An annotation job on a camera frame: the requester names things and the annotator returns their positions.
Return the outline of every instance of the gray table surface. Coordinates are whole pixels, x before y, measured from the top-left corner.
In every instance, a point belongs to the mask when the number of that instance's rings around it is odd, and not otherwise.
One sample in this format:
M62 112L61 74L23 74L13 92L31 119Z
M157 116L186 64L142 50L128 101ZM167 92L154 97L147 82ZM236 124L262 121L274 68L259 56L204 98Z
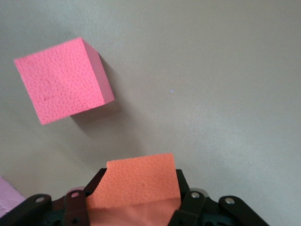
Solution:
M13 59L81 36L116 101L42 126ZM174 153L191 187L301 225L301 1L0 0L0 176L54 199Z

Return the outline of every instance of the cube top face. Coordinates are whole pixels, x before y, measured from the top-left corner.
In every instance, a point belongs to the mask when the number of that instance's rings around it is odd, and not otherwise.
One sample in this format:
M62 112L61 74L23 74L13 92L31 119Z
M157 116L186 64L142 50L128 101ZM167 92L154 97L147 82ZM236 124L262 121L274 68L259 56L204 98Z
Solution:
M101 65L100 58L95 61ZM18 58L15 64L41 124L105 104L82 38Z

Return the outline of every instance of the foam block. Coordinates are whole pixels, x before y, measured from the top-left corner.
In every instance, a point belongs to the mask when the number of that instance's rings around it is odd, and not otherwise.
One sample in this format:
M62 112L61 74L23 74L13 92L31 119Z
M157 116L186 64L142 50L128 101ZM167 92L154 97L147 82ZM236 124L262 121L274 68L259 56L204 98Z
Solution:
M76 38L15 64L41 124L114 100L98 52Z
M0 218L24 200L25 198L9 182L0 177Z
M181 197L172 154L107 162L87 198L92 226L166 226Z

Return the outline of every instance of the pink cube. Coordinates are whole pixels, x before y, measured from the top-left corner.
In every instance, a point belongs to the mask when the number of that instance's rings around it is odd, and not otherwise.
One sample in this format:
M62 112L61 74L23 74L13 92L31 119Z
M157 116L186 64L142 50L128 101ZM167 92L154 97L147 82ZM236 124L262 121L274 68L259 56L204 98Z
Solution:
M98 52L82 38L15 64L43 125L114 100Z

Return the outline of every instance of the cube side face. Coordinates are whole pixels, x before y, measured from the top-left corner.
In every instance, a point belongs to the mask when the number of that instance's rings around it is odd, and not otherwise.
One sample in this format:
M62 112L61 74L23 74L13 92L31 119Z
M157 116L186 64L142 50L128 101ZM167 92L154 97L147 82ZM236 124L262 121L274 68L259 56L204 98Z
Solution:
M15 60L41 124L105 104L83 40Z
M94 70L98 85L100 87L103 99L105 103L109 103L115 99L112 89L110 87L107 75L104 71L103 64L101 62L100 56L98 52L91 47L86 41L84 41L84 45L91 63L91 66Z

